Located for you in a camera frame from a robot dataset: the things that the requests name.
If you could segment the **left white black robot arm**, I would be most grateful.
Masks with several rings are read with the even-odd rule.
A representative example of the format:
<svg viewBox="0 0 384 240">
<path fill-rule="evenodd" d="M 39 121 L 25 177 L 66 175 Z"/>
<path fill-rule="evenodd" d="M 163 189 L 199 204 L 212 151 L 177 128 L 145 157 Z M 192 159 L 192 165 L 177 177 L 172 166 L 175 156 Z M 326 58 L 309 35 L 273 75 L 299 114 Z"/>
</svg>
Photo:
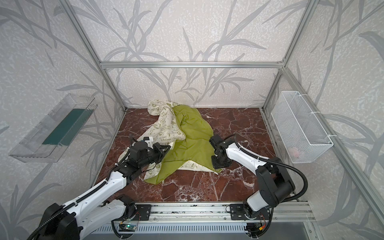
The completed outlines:
<svg viewBox="0 0 384 240">
<path fill-rule="evenodd" d="M 134 141 L 104 180 L 61 206 L 49 206 L 28 238 L 82 240 L 106 223 L 139 216 L 140 211 L 130 197 L 121 195 L 111 202 L 108 198 L 138 178 L 144 167 L 159 164 L 172 148 L 172 144 L 154 143 L 150 137 Z"/>
</svg>

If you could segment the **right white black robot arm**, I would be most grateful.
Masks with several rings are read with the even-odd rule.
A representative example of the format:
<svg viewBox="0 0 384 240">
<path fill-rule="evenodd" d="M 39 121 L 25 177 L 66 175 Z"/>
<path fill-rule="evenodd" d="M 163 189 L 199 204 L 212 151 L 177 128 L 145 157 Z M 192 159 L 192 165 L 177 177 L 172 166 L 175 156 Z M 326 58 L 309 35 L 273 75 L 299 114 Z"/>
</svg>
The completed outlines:
<svg viewBox="0 0 384 240">
<path fill-rule="evenodd" d="M 296 189 L 288 169 L 279 158 L 264 158 L 236 143 L 214 135 L 209 140 L 214 148 L 212 165 L 223 169 L 237 162 L 257 178 L 258 190 L 244 201 L 244 211 L 250 216 L 265 207 L 276 207 Z"/>
</svg>

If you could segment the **white green printed jacket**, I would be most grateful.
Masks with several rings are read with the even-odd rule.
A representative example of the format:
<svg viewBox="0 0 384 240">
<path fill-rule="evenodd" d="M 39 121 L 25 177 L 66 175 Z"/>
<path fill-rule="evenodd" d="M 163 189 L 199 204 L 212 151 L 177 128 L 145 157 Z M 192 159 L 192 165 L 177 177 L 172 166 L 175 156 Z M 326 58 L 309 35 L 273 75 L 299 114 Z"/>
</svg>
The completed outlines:
<svg viewBox="0 0 384 240">
<path fill-rule="evenodd" d="M 214 135 L 210 124 L 200 112 L 186 105 L 169 101 L 152 100 L 148 104 L 148 113 L 157 116 L 140 137 L 152 137 L 160 145 L 170 145 L 171 149 L 156 164 L 150 164 L 144 180 L 157 185 L 177 170 L 213 172 L 211 157 L 214 149 L 209 139 Z"/>
</svg>

